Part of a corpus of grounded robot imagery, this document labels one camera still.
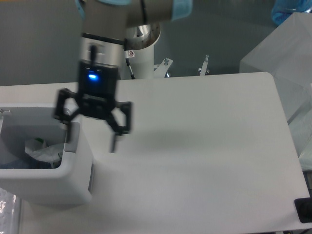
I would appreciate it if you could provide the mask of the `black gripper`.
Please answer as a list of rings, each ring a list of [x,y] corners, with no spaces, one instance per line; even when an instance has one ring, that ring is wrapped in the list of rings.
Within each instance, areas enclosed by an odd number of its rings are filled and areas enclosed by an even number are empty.
[[[118,138],[131,133],[133,103],[131,101],[116,103],[115,93],[118,78],[119,69],[116,66],[101,64],[91,66],[83,61],[79,63],[78,94],[67,88],[60,89],[53,114],[54,119],[66,126],[66,143],[71,141],[72,121],[79,114],[106,120],[113,132],[111,153],[116,151]],[[69,114],[65,111],[66,101],[70,98],[76,100],[76,97],[79,108]],[[115,107],[123,114],[122,125],[112,113]]]

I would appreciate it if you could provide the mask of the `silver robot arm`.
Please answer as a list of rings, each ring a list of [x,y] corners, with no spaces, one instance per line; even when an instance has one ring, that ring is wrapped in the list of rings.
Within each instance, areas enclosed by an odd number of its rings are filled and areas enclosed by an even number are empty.
[[[191,0],[78,0],[83,16],[78,90],[58,91],[53,117],[66,127],[64,150],[75,151],[74,119],[78,115],[104,120],[113,139],[132,130],[132,102],[116,100],[117,81],[125,60],[126,31],[129,28],[177,20],[190,15]]]

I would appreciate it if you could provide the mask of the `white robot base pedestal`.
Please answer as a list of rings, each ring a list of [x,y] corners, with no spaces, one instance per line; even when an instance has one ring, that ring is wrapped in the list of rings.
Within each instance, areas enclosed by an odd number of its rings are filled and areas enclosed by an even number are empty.
[[[153,23],[132,27],[126,31],[125,62],[121,69],[121,79],[148,79],[154,77],[154,46],[161,34],[160,24]]]

